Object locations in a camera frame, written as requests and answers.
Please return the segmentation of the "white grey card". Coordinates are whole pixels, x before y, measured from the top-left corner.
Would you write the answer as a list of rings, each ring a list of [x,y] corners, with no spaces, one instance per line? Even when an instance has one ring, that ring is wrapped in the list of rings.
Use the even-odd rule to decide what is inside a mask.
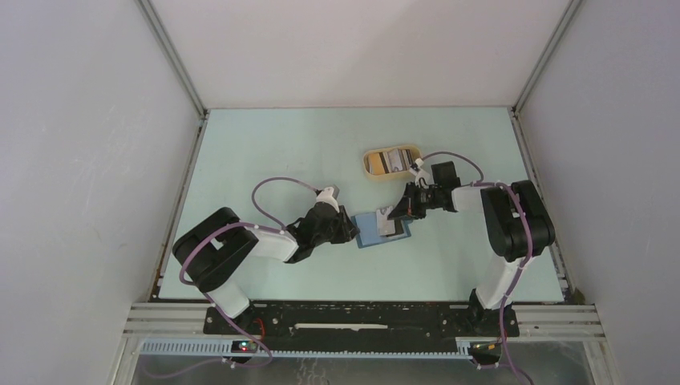
[[[385,220],[389,220],[389,219],[387,218],[387,215],[391,212],[392,209],[393,209],[393,206],[390,205],[390,206],[386,206],[386,207],[382,207],[382,208],[380,208],[380,209],[377,209],[376,212],[375,212],[375,215],[376,215],[376,224],[377,224],[377,231],[378,231],[378,235],[379,235],[380,237],[381,237],[381,235],[380,235],[380,233],[379,233],[379,230],[380,230],[380,228],[381,228],[381,224],[382,224]]]

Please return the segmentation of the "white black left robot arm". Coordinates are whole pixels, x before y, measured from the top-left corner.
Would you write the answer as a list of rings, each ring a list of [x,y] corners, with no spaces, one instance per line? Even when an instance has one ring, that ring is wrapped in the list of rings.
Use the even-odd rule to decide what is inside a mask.
[[[342,205],[336,209],[318,202],[284,229],[244,222],[223,207],[175,241],[172,255],[180,263],[180,281],[220,308],[223,324],[234,334],[244,334],[252,327],[253,312],[232,276],[248,257],[296,264],[320,245],[344,244],[359,234]]]

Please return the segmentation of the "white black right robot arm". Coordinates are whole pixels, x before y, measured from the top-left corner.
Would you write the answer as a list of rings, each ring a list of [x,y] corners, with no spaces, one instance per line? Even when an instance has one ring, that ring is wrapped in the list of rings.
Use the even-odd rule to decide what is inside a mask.
[[[466,323],[474,334],[489,334],[499,323],[496,310],[505,310],[511,304],[524,270],[555,242],[552,218],[530,180],[463,185],[451,161],[432,165],[431,179],[426,180],[422,163],[417,160],[413,165],[415,180],[407,183],[387,217],[394,221],[419,220],[431,209],[482,213],[495,255],[471,293]]]

